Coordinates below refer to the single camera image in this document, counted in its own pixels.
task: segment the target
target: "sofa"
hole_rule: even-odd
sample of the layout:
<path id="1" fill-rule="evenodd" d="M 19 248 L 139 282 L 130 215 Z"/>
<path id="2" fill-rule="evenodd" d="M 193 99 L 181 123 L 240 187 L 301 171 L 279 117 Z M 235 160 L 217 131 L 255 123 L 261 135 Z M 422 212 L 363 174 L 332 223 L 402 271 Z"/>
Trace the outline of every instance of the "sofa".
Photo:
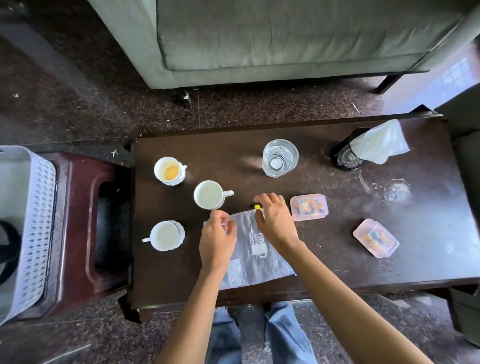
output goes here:
<path id="1" fill-rule="evenodd" d="M 154 89 L 365 75 L 391 83 L 480 34 L 480 0 L 89 2 Z"/>

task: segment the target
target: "blue jeans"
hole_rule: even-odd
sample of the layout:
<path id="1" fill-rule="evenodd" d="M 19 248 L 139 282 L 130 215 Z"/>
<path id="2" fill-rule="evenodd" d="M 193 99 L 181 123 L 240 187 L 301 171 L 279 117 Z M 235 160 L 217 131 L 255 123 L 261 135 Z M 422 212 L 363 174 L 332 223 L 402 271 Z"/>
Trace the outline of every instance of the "blue jeans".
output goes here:
<path id="1" fill-rule="evenodd" d="M 274 364 L 317 363 L 289 302 L 273 303 L 266 317 L 265 341 Z M 205 363 L 241 364 L 240 332 L 225 308 L 215 310 Z"/>

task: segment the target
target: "person's right hand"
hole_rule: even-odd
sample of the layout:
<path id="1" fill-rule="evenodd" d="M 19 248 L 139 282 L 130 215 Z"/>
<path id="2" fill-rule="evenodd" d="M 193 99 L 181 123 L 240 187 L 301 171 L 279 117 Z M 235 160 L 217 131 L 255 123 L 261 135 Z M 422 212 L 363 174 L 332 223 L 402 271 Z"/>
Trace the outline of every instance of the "person's right hand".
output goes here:
<path id="1" fill-rule="evenodd" d="M 265 217 L 261 210 L 255 211 L 258 229 L 277 250 L 283 246 L 293 247 L 300 242 L 295 223 L 282 195 L 261 194 L 253 201 L 260 202 L 264 207 Z"/>

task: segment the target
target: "coffee table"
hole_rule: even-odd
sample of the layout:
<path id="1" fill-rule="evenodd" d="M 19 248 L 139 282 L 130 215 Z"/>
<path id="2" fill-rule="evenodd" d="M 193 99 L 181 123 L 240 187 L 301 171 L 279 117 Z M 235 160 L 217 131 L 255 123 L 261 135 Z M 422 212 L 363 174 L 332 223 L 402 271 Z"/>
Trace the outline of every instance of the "coffee table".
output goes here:
<path id="1" fill-rule="evenodd" d="M 358 127 L 399 119 L 410 152 L 343 172 L 329 160 L 329 150 Z M 277 179 L 259 166 L 271 140 L 293 142 L 297 167 Z M 328 201 L 324 219 L 296 222 L 307 246 L 358 293 L 470 284 L 480 279 L 480 241 L 441 115 L 419 111 L 295 124 L 270 124 L 178 132 L 139 138 L 135 154 L 132 225 L 132 281 L 127 300 L 134 309 L 173 310 L 183 304 L 201 268 L 198 243 L 209 211 L 193 201 L 193 190 L 214 180 L 235 195 L 222 209 L 230 214 L 251 209 L 262 192 L 321 193 Z M 155 162 L 171 156 L 188 166 L 185 181 L 163 185 L 153 174 Z M 353 236 L 365 218 L 380 221 L 399 241 L 392 257 L 373 257 Z M 142 238 L 163 220 L 176 220 L 186 231 L 183 244 L 156 251 Z M 296 276 L 225 290 L 218 305 L 308 298 Z"/>

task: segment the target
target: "hand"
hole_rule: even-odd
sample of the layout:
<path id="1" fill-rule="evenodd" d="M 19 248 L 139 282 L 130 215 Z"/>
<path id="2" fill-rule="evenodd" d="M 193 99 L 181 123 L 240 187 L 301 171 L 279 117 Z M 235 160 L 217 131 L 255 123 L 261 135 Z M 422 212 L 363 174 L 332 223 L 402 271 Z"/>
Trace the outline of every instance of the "hand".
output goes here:
<path id="1" fill-rule="evenodd" d="M 255 211 L 258 229 L 277 250 L 300 242 L 295 223 L 282 195 L 261 194 L 253 201 L 260 202 L 264 207 L 265 217 L 261 210 Z"/>
<path id="2" fill-rule="evenodd" d="M 212 210 L 200 238 L 199 249 L 203 269 L 223 278 L 236 242 L 237 223 L 233 220 L 229 221 L 225 211 Z"/>

